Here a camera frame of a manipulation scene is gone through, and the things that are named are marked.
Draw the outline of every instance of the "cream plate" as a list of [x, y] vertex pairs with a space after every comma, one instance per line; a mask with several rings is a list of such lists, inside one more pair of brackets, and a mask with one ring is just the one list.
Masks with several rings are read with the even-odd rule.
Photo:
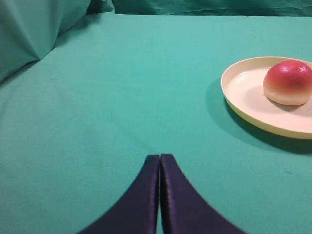
[[[301, 106], [284, 106], [267, 99], [262, 82], [268, 70], [284, 57], [257, 57], [225, 70], [221, 87], [229, 106], [249, 123], [285, 137], [312, 139], [312, 98]], [[312, 68], [312, 63], [302, 61]]]

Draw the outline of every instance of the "table surface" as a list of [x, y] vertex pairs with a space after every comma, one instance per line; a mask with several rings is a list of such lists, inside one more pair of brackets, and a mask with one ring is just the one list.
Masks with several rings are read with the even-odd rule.
[[171, 153], [246, 232], [312, 233], [312, 142], [251, 126], [220, 88], [223, 71], [242, 59], [312, 61], [311, 24], [86, 16], [0, 87], [2, 231], [78, 232], [120, 198], [146, 155]]

